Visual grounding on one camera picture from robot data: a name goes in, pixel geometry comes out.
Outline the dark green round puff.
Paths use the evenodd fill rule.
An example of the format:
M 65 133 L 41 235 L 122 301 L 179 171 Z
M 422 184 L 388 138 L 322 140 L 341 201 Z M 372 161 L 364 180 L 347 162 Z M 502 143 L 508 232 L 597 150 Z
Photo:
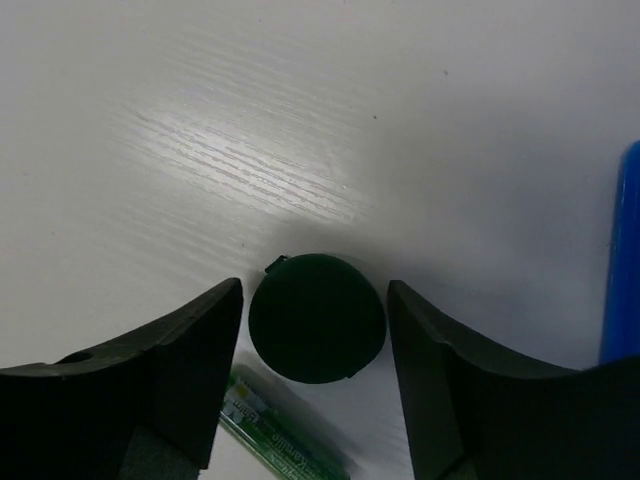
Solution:
M 261 360 L 304 384 L 350 378 L 386 338 L 384 307 L 355 267 L 332 255 L 279 256 L 252 297 L 248 328 Z

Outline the green lip balm tube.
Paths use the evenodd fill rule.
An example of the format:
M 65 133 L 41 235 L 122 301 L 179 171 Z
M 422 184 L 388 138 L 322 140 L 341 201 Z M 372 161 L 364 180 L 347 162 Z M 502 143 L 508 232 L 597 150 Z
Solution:
M 265 393 L 246 365 L 232 367 L 220 420 L 225 430 L 279 479 L 348 479 L 339 457 Z

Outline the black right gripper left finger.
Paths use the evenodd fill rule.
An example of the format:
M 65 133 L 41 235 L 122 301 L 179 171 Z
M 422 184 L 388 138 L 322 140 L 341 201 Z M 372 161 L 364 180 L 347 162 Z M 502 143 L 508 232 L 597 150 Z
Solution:
M 62 360 L 1 372 L 5 479 L 195 477 L 209 467 L 243 307 L 229 278 Z

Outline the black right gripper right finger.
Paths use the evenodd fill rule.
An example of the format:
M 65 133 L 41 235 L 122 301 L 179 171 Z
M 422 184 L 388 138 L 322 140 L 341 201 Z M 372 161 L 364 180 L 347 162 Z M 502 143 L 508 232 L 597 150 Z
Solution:
M 418 479 L 635 479 L 639 360 L 586 370 L 507 348 L 408 284 L 387 291 L 392 350 Z

